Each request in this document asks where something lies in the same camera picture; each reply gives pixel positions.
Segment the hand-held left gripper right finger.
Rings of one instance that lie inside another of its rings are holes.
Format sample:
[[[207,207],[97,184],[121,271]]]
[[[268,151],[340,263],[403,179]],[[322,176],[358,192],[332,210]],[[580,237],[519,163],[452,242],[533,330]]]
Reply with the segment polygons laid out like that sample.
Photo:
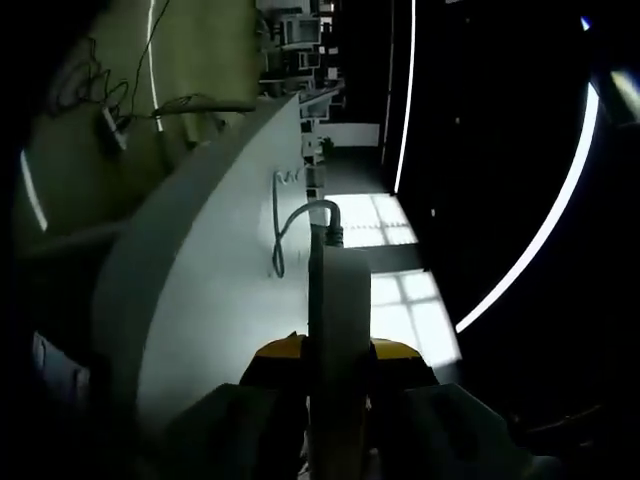
[[[368,421],[382,479],[529,479],[531,454],[506,422],[414,348],[371,340]]]

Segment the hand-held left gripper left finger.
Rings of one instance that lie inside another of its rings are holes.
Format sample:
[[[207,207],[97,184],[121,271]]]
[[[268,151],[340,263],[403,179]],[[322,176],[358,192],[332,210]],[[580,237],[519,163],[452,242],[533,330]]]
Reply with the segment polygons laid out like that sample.
[[[164,433],[166,479],[297,479],[308,468],[307,336],[296,332],[254,354]]]

